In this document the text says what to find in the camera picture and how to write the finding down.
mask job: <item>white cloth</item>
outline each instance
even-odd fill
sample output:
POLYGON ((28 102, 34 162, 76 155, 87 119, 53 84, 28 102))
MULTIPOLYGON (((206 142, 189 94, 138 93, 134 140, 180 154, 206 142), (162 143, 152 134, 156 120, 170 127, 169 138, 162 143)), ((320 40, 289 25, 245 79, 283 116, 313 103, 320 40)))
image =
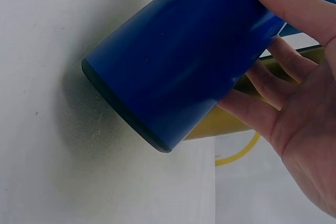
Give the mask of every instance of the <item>white cloth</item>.
POLYGON ((214 223, 212 141, 161 154, 80 59, 150 0, 0 0, 0 223, 214 223))

